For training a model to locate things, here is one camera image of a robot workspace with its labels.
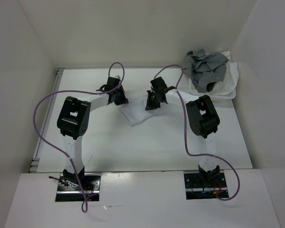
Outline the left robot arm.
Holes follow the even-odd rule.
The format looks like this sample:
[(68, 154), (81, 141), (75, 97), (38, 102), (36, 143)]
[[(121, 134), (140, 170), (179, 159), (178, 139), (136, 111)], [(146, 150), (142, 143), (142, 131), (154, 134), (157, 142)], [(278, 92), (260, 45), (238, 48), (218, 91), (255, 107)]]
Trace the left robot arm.
[(85, 167), (82, 159), (82, 140), (88, 129), (90, 113), (111, 103), (128, 103), (119, 76), (108, 77), (95, 95), (84, 100), (68, 96), (57, 120), (57, 127), (63, 136), (65, 152), (68, 154), (61, 182), (79, 190), (85, 185)]

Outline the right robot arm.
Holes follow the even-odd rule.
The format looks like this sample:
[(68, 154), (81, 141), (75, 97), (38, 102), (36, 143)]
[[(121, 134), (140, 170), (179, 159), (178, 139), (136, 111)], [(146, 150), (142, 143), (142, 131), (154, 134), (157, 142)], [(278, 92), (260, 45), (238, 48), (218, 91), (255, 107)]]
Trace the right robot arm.
[(195, 96), (179, 91), (174, 86), (167, 86), (162, 77), (151, 81), (151, 89), (147, 91), (146, 111), (156, 110), (162, 103), (176, 105), (183, 109), (184, 128), (190, 127), (198, 137), (200, 157), (198, 165), (199, 182), (203, 187), (214, 183), (218, 177), (220, 168), (216, 154), (215, 133), (220, 124), (219, 116), (211, 98), (207, 95)]

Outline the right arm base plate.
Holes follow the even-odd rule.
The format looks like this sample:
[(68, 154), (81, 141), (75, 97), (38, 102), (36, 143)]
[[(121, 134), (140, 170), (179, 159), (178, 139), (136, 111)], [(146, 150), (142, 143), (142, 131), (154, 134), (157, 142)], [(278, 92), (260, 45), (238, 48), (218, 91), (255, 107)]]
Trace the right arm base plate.
[(222, 171), (207, 183), (202, 182), (198, 171), (184, 172), (183, 177), (186, 200), (216, 199), (217, 194), (220, 198), (229, 198), (225, 175)]

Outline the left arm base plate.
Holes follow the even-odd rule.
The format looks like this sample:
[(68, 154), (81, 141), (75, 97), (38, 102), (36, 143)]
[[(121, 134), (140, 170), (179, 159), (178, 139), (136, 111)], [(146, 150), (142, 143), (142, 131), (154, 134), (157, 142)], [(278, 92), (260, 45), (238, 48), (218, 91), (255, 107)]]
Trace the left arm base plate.
[[(55, 202), (83, 202), (84, 197), (78, 185), (63, 180), (63, 174), (59, 176)], [(99, 201), (100, 173), (86, 173), (85, 182), (82, 184), (88, 201)]]

